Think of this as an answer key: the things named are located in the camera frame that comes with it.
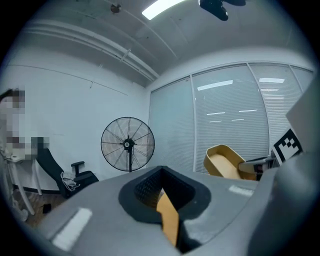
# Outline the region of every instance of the ceiling light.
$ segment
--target ceiling light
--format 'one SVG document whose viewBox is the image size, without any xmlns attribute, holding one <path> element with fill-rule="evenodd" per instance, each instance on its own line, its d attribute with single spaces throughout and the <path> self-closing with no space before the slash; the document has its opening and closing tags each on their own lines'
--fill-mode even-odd
<svg viewBox="0 0 320 256">
<path fill-rule="evenodd" d="M 148 20 L 152 20 L 158 14 L 182 1 L 184 0 L 158 0 L 145 9 L 142 12 L 142 15 L 144 15 Z"/>
<path fill-rule="evenodd" d="M 226 112 L 219 112 L 219 113 L 210 113 L 210 114 L 206 114 L 207 116 L 211 116 L 211 115 L 219 115 L 219 114 L 224 114 Z"/>
<path fill-rule="evenodd" d="M 260 83 L 279 83 L 282 84 L 285 80 L 279 78 L 260 78 Z"/>
<path fill-rule="evenodd" d="M 252 110 L 240 110 L 239 112 L 253 112 L 253 111 L 257 111 L 258 109 L 252 109 Z"/>
<path fill-rule="evenodd" d="M 198 91 L 202 91 L 202 90 L 210 89 L 210 88 L 213 88 L 213 87 L 232 85 L 233 83 L 234 83 L 233 80 L 223 81 L 223 82 L 215 82 L 215 83 L 207 84 L 207 85 L 204 85 L 204 86 L 200 86 L 197 89 L 198 89 Z"/>
</svg>

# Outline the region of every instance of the white wall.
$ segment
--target white wall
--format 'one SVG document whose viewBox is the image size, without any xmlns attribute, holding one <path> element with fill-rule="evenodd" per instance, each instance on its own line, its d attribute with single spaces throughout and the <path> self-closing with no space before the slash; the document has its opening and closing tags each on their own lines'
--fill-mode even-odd
<svg viewBox="0 0 320 256">
<path fill-rule="evenodd" d="M 147 90 L 136 83 L 144 78 L 99 51 L 52 37 L 28 38 L 11 53 L 0 90 L 25 90 L 20 136 L 49 137 L 50 151 L 64 171 L 85 161 L 80 171 L 90 170 L 99 180 L 125 174 L 105 160 L 101 136 L 120 117 L 148 123 Z M 39 176 L 42 189 L 57 189 L 42 169 Z M 20 170 L 20 179 L 23 186 L 35 188 L 28 164 Z"/>
</svg>

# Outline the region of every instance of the black office chair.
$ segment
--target black office chair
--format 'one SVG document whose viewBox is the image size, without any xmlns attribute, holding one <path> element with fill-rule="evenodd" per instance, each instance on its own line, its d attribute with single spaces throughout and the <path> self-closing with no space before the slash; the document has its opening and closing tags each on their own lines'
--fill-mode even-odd
<svg viewBox="0 0 320 256">
<path fill-rule="evenodd" d="M 69 198 L 88 185 L 99 181 L 89 170 L 79 173 L 79 166 L 83 165 L 85 163 L 84 161 L 75 162 L 71 164 L 71 166 L 75 168 L 75 179 L 73 179 L 73 181 L 80 186 L 74 191 L 70 191 L 66 188 L 61 179 L 61 173 L 63 173 L 64 170 L 62 170 L 62 168 L 57 164 L 48 148 L 38 149 L 36 160 L 41 168 L 55 180 L 59 191 L 64 198 Z"/>
</svg>

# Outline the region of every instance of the mesh grille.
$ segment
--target mesh grille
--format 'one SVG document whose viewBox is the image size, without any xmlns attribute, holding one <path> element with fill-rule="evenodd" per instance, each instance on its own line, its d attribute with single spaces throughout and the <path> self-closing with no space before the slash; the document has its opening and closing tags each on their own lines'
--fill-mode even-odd
<svg viewBox="0 0 320 256">
<path fill-rule="evenodd" d="M 102 153 L 110 165 L 127 172 L 130 161 L 124 141 L 128 138 L 135 143 L 132 149 L 132 171 L 146 165 L 155 149 L 154 135 L 141 120 L 134 117 L 122 117 L 111 122 L 102 134 Z"/>
</svg>

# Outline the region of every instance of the black opening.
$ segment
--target black opening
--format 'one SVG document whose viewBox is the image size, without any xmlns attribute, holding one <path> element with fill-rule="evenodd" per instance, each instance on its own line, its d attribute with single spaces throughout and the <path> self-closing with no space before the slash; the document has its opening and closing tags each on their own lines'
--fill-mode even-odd
<svg viewBox="0 0 320 256">
<path fill-rule="evenodd" d="M 162 188 L 179 214 L 177 249 L 186 253 L 199 247 L 199 242 L 189 238 L 184 221 L 197 218 L 208 207 L 211 193 L 203 184 L 158 166 L 124 185 L 119 203 L 136 221 L 162 225 L 161 214 L 156 211 Z"/>
</svg>

